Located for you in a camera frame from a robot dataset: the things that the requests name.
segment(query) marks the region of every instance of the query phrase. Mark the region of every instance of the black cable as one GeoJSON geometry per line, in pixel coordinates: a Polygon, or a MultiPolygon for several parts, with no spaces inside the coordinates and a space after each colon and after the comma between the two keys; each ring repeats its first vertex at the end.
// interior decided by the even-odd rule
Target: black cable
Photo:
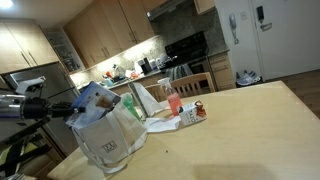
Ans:
{"type": "Polygon", "coordinates": [[[64,93],[64,92],[69,91],[69,90],[74,89],[74,88],[75,88],[75,87],[73,86],[73,87],[68,88],[68,89],[66,89],[66,90],[60,91],[60,92],[58,92],[58,93],[56,93],[56,94],[54,94],[54,95],[52,95],[52,96],[47,97],[46,99],[53,98],[54,96],[57,96],[57,95],[59,95],[59,94],[62,94],[62,93],[64,93]]]}
{"type": "Polygon", "coordinates": [[[41,98],[42,95],[42,88],[40,89],[39,98],[41,98]]]}

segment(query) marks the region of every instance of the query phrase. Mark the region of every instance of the cardboard box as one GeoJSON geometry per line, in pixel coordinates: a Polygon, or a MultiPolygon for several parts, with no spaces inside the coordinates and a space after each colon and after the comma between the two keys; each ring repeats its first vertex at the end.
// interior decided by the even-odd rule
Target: cardboard box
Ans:
{"type": "Polygon", "coordinates": [[[179,116],[184,126],[203,121],[207,118],[206,111],[200,100],[181,106],[179,108],[179,116]]]}

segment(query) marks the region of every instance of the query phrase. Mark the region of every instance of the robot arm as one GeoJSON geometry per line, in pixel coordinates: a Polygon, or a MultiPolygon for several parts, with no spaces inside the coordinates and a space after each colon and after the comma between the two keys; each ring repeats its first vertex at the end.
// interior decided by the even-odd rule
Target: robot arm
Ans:
{"type": "MultiPolygon", "coordinates": [[[[25,94],[43,87],[45,78],[39,77],[23,81],[16,92],[25,94]]],[[[74,113],[85,112],[85,108],[71,108],[71,103],[50,104],[47,99],[27,98],[24,95],[0,95],[0,119],[42,119],[51,115],[66,117],[74,113]]]]}

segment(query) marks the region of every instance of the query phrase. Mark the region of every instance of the spray bottle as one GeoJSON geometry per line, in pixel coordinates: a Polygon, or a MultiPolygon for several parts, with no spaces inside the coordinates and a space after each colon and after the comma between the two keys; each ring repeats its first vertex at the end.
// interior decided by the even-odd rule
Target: spray bottle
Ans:
{"type": "Polygon", "coordinates": [[[182,103],[181,103],[179,94],[174,88],[171,87],[169,80],[170,78],[160,79],[158,83],[161,84],[162,86],[166,86],[166,95],[167,95],[170,108],[172,110],[173,115],[178,116],[179,115],[178,108],[182,106],[182,103]]]}

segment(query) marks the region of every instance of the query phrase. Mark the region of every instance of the kettle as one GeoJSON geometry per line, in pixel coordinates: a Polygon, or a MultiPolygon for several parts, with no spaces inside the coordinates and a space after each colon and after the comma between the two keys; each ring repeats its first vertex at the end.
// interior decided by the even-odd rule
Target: kettle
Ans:
{"type": "Polygon", "coordinates": [[[107,85],[108,87],[113,86],[113,82],[112,82],[112,80],[111,80],[110,78],[107,78],[107,79],[106,79],[106,85],[107,85]]]}
{"type": "Polygon", "coordinates": [[[106,79],[106,80],[105,80],[105,84],[106,84],[108,87],[113,86],[113,80],[112,80],[109,76],[107,76],[107,75],[102,75],[102,77],[103,77],[104,79],[106,79]]]}

